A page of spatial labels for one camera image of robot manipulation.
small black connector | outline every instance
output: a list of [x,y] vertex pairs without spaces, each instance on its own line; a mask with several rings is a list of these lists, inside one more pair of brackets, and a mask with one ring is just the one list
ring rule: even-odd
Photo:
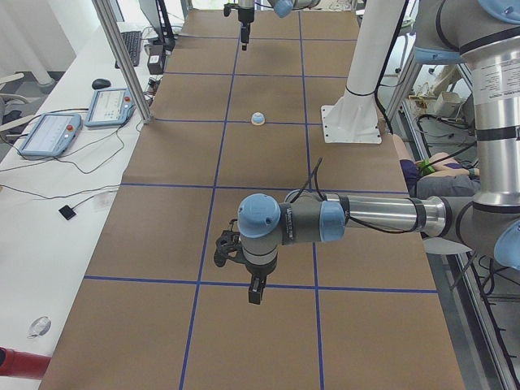
[[58,211],[67,221],[76,215],[74,210],[69,205],[65,205]]

red cylinder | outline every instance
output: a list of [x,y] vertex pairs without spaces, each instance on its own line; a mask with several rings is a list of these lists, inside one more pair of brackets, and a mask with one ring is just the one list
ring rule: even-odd
[[0,347],[0,376],[42,379],[49,363],[49,356],[34,355]]

light blue control panel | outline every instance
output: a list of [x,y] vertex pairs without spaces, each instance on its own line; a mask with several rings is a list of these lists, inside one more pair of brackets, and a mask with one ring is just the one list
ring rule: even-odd
[[79,114],[43,114],[19,148],[28,157],[58,157],[81,129]]
[[106,88],[94,92],[84,125],[89,128],[108,128],[125,124],[135,110],[127,88]]

blue joint cap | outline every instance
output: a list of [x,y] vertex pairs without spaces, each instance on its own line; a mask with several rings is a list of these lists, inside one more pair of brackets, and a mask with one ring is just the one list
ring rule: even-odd
[[337,201],[322,201],[319,212],[319,236],[322,242],[335,241],[345,233],[345,213]]
[[495,244],[495,259],[504,267],[520,270],[520,222],[510,225]]
[[291,0],[279,0],[274,7],[275,13],[280,17],[284,18],[289,15],[293,10],[293,2]]
[[259,238],[271,233],[280,221],[280,206],[263,193],[249,195],[238,207],[238,228],[243,236]]
[[480,6],[492,17],[506,23],[520,24],[520,4],[514,0],[479,0]]
[[415,61],[427,65],[449,65],[453,63],[463,63],[464,59],[456,51],[415,47]]

black box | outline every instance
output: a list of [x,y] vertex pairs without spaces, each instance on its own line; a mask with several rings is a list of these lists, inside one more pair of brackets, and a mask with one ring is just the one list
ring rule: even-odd
[[148,71],[150,75],[162,75],[166,62],[166,52],[161,44],[152,45],[148,49]]

